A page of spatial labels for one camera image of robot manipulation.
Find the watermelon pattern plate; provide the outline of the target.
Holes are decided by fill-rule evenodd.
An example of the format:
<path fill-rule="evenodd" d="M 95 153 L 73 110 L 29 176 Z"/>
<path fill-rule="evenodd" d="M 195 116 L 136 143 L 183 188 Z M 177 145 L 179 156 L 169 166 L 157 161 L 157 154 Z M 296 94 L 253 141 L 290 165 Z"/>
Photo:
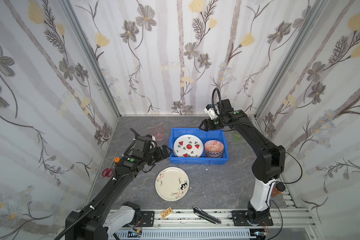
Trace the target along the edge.
<path fill-rule="evenodd" d="M 204 153 L 204 144 L 194 135 L 182 135 L 174 142 L 174 154 L 179 158 L 199 158 Z"/>

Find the orange blue patterned bowl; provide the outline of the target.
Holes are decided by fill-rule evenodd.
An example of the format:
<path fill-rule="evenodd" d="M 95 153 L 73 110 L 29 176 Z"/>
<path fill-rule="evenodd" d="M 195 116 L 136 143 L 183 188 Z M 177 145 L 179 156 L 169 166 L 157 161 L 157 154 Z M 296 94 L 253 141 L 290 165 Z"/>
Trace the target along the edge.
<path fill-rule="evenodd" d="M 205 155 L 208 158 L 221 158 L 224 150 L 224 144 L 217 140 L 209 140 L 204 144 Z"/>

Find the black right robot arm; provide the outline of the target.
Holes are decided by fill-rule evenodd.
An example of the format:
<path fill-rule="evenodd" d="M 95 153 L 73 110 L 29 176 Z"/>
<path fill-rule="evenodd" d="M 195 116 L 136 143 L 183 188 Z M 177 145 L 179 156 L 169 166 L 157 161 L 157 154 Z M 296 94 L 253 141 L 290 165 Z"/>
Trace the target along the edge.
<path fill-rule="evenodd" d="M 280 175 L 285 170 L 286 155 L 291 156 L 283 146 L 276 146 L 265 137 L 252 123 L 242 110 L 234 110 L 230 100 L 221 98 L 219 88 L 212 92 L 212 103 L 206 108 L 208 119 L 203 120 L 199 129 L 205 132 L 230 130 L 238 132 L 252 148 L 256 159 L 252 164 L 252 173 L 255 177 L 255 187 L 251 200 L 248 203 L 246 219 L 249 225 L 257 226 L 270 217 L 270 201 L 273 187 L 276 184 L 290 185 L 297 183 L 281 182 Z"/>

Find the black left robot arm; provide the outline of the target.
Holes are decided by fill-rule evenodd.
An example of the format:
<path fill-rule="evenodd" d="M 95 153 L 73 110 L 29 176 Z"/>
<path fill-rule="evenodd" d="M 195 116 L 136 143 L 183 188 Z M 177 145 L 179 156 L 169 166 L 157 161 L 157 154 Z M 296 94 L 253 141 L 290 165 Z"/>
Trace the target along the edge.
<path fill-rule="evenodd" d="M 56 240 L 107 240 L 118 231 L 118 227 L 105 226 L 112 204 L 145 166 L 170 157 L 173 150 L 167 145 L 161 147 L 152 135 L 141 136 L 136 130 L 133 142 L 128 146 L 113 168 L 111 178 L 100 192 L 80 212 L 72 211 L 66 218 L 65 229 Z"/>

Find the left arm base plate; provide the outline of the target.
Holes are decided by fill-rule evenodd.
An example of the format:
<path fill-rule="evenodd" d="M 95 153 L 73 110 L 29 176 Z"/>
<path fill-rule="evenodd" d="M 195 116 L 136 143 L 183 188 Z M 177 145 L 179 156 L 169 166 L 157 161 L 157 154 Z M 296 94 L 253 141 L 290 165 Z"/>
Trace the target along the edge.
<path fill-rule="evenodd" d="M 153 227 L 155 221 L 155 212 L 154 211 L 142 211 L 141 218 L 135 227 L 145 228 L 145 227 Z"/>

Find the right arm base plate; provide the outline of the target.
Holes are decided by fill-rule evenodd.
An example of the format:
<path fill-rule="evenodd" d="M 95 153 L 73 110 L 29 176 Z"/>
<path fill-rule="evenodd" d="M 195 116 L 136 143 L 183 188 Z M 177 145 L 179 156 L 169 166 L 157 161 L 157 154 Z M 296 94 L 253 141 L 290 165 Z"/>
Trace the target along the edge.
<path fill-rule="evenodd" d="M 232 211 L 231 213 L 235 227 L 243 227 L 243 226 L 265 227 L 265 226 L 274 225 L 269 210 L 257 212 L 252 209 L 249 209 L 249 213 L 247 210 Z"/>

